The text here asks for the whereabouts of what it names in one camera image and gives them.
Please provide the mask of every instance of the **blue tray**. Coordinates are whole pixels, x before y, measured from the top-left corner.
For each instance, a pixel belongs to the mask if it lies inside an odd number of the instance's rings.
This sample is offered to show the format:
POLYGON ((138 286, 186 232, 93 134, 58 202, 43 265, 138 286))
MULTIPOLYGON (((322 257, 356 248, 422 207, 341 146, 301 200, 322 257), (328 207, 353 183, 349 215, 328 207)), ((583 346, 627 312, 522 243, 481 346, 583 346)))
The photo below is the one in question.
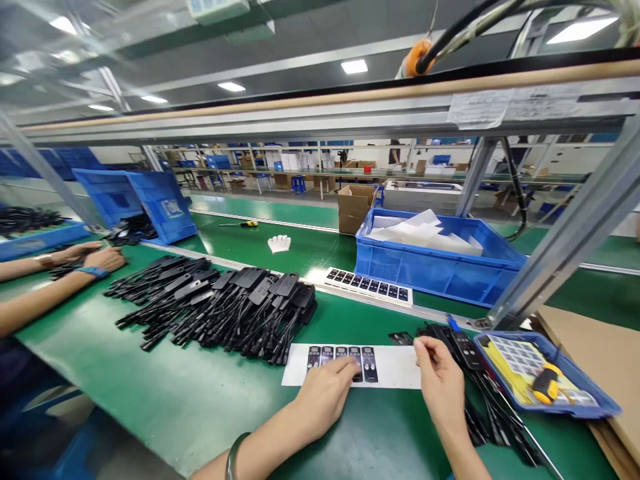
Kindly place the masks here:
POLYGON ((580 390, 589 392, 598 402, 599 407, 579 407, 576 405, 523 405, 516 400, 515 395, 502 374, 493 365, 491 359, 485 354, 484 348, 480 344, 480 340, 488 335, 500 337, 508 340, 526 341, 534 344, 538 350, 548 359, 554 358, 557 348, 544 335, 536 332, 505 332, 492 331, 488 333, 480 333, 473 338, 477 350, 485 359, 486 364, 494 372, 496 379, 502 385, 504 392, 509 396, 511 404, 518 410, 536 411, 544 413, 562 413, 570 415, 578 419, 601 419, 620 415, 622 408, 613 399, 608 396, 598 385, 595 384, 589 376, 584 373, 578 366, 570 360, 564 353, 560 353, 556 365, 562 373, 580 390))
POLYGON ((67 220, 65 225, 65 227, 58 227, 50 231, 26 235, 0 243, 0 261, 11 260, 40 250, 64 245, 70 241, 90 235, 85 230, 84 223, 67 220))

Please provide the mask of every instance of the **cardboard sheet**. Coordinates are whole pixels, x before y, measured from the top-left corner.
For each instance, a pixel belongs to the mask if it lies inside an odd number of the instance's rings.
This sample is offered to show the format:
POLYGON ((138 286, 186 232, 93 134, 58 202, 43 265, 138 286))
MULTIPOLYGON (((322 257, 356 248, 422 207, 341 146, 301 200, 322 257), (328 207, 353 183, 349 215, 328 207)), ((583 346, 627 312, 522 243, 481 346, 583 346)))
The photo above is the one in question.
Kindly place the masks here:
POLYGON ((551 340, 622 407, 608 422, 640 465, 640 332, 547 306, 539 313, 551 340))
POLYGON ((299 387, 307 378, 309 348, 322 347, 372 347, 375 351, 378 382, 353 382, 352 388, 388 388, 420 390, 420 368, 415 364, 415 350, 412 345, 334 345, 330 343, 294 343, 289 350, 287 366, 282 376, 282 386, 299 387))

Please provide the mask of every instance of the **blue plastic bin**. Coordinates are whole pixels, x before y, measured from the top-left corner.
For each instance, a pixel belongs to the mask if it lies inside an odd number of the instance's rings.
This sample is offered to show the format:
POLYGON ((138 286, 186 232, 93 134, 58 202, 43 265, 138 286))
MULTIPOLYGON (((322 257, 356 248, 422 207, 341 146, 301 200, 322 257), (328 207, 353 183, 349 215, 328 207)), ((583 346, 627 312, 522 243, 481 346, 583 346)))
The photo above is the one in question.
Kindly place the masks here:
POLYGON ((355 272, 434 295, 492 307, 514 279, 527 258, 478 219, 438 215, 441 234, 454 233, 464 240, 473 236, 482 246, 482 257, 414 247, 365 238, 375 216, 411 218, 416 214, 373 208, 356 234, 355 272))
POLYGON ((227 155, 207 155, 207 165, 212 169, 230 169, 231 162, 227 155))
POLYGON ((526 341, 533 343, 538 350, 545 356, 545 358, 554 358, 557 352, 557 348, 552 342, 550 342, 544 335, 536 332, 505 332, 505 331, 492 331, 488 333, 481 333, 473 338, 473 342, 476 344, 478 352, 482 355, 488 364, 489 368, 495 373, 504 392, 509 396, 511 404, 518 410, 537 411, 544 413, 560 413, 565 415, 571 415, 578 419, 601 419, 604 417, 612 417, 614 415, 620 415, 622 408, 613 399, 608 396, 598 385, 589 378, 578 366, 570 360, 564 353, 560 352, 558 360, 555 364, 562 370, 562 373, 580 390, 589 392, 593 398, 598 402, 599 407, 580 407, 578 405, 522 405, 516 400, 511 388, 508 386, 507 381, 497 368, 494 367, 493 362, 485 354, 484 349, 481 346, 483 339, 486 339, 488 335, 500 337, 508 340, 526 341))
POLYGON ((100 163, 88 147, 55 149, 55 152, 72 169, 108 170, 108 167, 100 163))
POLYGON ((170 172, 73 169, 108 228, 123 218, 146 212, 158 232, 149 240, 169 245, 197 233, 187 201, 170 172))
POLYGON ((40 250, 64 245, 73 240, 88 237, 85 224, 67 220, 64 227, 58 226, 50 231, 26 235, 24 237, 0 243, 0 261, 22 257, 40 250))

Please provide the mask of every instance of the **screwdriver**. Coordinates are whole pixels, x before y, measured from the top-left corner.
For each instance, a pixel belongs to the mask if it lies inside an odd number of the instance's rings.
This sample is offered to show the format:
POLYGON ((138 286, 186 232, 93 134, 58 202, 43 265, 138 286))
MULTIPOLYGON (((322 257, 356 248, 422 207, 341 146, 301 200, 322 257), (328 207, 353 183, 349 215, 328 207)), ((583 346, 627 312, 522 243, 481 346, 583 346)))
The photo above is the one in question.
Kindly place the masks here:
POLYGON ((558 362, 561 348, 562 344, 558 345, 553 362, 546 362, 542 366, 542 372, 535 378, 531 386, 533 396, 545 405, 552 404, 558 398, 558 376, 562 375, 562 370, 555 364, 558 362))
POLYGON ((224 223, 222 225, 218 225, 218 227, 236 227, 238 225, 240 225, 242 228, 257 227, 258 222, 252 220, 252 221, 242 222, 242 223, 224 223))

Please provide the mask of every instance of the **white foam sheet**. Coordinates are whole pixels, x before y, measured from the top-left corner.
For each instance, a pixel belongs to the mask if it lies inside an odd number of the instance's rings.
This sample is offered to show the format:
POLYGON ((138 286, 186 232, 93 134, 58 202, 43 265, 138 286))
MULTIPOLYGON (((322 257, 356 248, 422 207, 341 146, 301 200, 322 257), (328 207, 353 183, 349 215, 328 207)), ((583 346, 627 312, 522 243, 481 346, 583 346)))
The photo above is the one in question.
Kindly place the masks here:
POLYGON ((386 388, 420 390, 420 368, 415 364, 415 350, 411 345, 336 345, 332 343, 294 343, 289 350, 289 359, 282 376, 284 387, 299 387, 307 377, 309 347, 372 347, 378 370, 378 382, 352 383, 352 388, 386 388))

